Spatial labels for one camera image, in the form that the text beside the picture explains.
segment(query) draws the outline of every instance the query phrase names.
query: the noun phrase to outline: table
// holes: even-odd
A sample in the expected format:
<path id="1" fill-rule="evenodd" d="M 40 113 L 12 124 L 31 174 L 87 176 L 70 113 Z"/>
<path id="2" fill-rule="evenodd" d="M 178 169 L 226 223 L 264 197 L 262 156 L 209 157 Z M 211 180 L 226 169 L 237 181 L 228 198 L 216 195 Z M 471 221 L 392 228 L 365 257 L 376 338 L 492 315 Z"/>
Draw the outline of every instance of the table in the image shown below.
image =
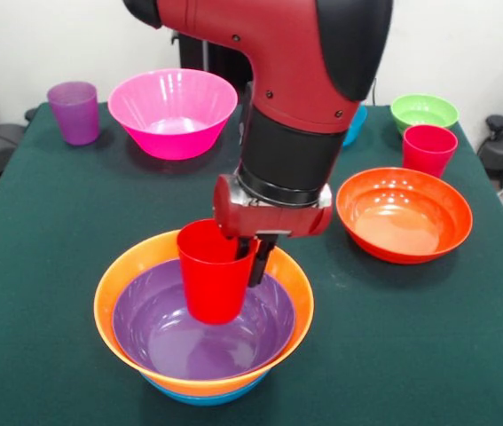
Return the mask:
<path id="1" fill-rule="evenodd" d="M 237 123 L 175 164 L 144 155 L 100 108 L 100 140 L 76 148 L 41 106 L 0 181 L 0 426 L 503 424 L 503 208 L 460 128 L 445 178 L 474 211 L 468 241 L 399 266 L 358 249 L 337 217 L 322 236 L 283 239 L 314 289 L 311 331 L 245 398 L 201 408 L 122 364 L 92 302 L 125 249 L 210 216 L 216 175 L 239 158 Z M 400 161 L 389 110 L 370 108 L 331 186 Z"/>

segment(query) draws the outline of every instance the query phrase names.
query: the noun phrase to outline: magenta bowl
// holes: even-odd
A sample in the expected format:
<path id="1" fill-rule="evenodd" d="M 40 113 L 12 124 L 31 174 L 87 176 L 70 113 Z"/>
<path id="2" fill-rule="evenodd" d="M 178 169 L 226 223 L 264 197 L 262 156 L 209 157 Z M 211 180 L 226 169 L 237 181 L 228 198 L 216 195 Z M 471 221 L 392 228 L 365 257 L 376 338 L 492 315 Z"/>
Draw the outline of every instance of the magenta bowl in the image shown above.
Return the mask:
<path id="1" fill-rule="evenodd" d="M 171 68 L 136 75 L 109 96 L 109 112 L 147 154 L 186 160 L 205 153 L 237 106 L 223 78 Z"/>

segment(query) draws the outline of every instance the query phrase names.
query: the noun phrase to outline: red cup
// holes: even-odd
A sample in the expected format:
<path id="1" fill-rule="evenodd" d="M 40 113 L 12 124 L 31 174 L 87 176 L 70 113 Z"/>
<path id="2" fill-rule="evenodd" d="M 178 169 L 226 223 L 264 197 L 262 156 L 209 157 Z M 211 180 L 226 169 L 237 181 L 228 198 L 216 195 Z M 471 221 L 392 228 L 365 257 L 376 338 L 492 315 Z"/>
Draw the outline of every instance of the red cup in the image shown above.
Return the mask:
<path id="1" fill-rule="evenodd" d="M 410 127 L 403 136 L 403 167 L 440 178 L 457 146 L 458 138 L 447 129 L 427 124 Z"/>
<path id="2" fill-rule="evenodd" d="M 238 241 L 227 240 L 214 219 L 182 228 L 177 237 L 188 311 L 206 324 L 225 324 L 240 314 L 257 241 L 236 260 Z"/>

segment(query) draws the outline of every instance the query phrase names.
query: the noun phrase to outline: plastic bowl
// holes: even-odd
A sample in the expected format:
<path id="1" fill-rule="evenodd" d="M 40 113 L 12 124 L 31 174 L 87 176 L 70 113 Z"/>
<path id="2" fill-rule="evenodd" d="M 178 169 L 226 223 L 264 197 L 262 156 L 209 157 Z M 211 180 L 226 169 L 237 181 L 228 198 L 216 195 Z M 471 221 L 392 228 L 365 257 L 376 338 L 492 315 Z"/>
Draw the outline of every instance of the plastic bowl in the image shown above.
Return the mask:
<path id="1" fill-rule="evenodd" d="M 295 328 L 283 351 L 263 367 L 222 380 L 191 381 L 159 375 L 141 367 L 123 352 L 114 335 L 112 322 L 117 298 L 140 273 L 157 264 L 178 258 L 178 231 L 163 233 L 138 243 L 115 260 L 101 278 L 93 302 L 96 326 L 109 349 L 125 364 L 156 382 L 167 391 L 191 397 L 224 395 L 240 390 L 285 360 L 303 341 L 314 314 L 312 288 L 300 266 L 287 253 L 275 248 L 266 271 L 286 290 L 295 308 Z"/>
<path id="2" fill-rule="evenodd" d="M 351 121 L 350 128 L 348 129 L 348 134 L 343 141 L 342 146 L 348 146 L 356 141 L 359 136 L 359 132 L 364 127 L 364 122 L 367 119 L 367 106 L 360 105 L 358 111 L 354 115 Z"/>
<path id="3" fill-rule="evenodd" d="M 432 124 L 449 129 L 459 120 L 458 109 L 449 101 L 419 93 L 395 99 L 391 104 L 391 113 L 401 134 L 417 124 Z"/>
<path id="4" fill-rule="evenodd" d="M 237 106 L 223 78 L 172 68 L 136 75 L 109 96 L 109 112 L 149 155 L 186 160 L 205 153 Z"/>
<path id="5" fill-rule="evenodd" d="M 453 187 L 416 170 L 383 168 L 350 177 L 338 215 L 365 251 L 394 264 L 421 264 L 457 248 L 472 230 L 472 210 Z"/>
<path id="6" fill-rule="evenodd" d="M 164 393 L 166 396 L 171 397 L 172 399 L 183 402 L 185 404 L 189 404 L 191 406 L 221 406 L 222 404 L 227 404 L 228 402 L 232 402 L 237 398 L 241 398 L 243 395 L 246 395 L 251 390 L 255 388 L 257 384 L 259 384 L 264 377 L 268 374 L 263 373 L 259 376 L 258 379 L 254 380 L 250 384 L 243 386 L 241 389 L 234 390 L 233 392 L 225 393 L 224 395 L 217 395 L 214 397 L 191 397 L 190 395 L 183 395 L 181 393 L 171 392 L 160 386 L 158 383 L 153 382 L 151 379 L 142 375 L 152 386 L 156 389 Z"/>
<path id="7" fill-rule="evenodd" d="M 240 314 L 210 326 L 189 313 L 179 260 L 143 272 L 122 292 L 113 330 L 125 353 L 140 366 L 187 380 L 243 375 L 283 350 L 295 310 L 283 287 L 268 274 L 248 288 Z"/>

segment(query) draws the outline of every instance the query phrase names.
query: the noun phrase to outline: purple cup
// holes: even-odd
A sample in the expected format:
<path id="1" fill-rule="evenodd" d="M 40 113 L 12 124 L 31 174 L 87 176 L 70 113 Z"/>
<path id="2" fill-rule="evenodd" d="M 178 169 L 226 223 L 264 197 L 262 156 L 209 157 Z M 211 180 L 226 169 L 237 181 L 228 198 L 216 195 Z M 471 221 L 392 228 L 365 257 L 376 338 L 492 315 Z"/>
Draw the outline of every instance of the purple cup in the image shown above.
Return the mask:
<path id="1" fill-rule="evenodd" d="M 98 138 L 98 91 L 93 84 L 61 83 L 48 91 L 47 98 L 68 144 L 87 145 Z"/>

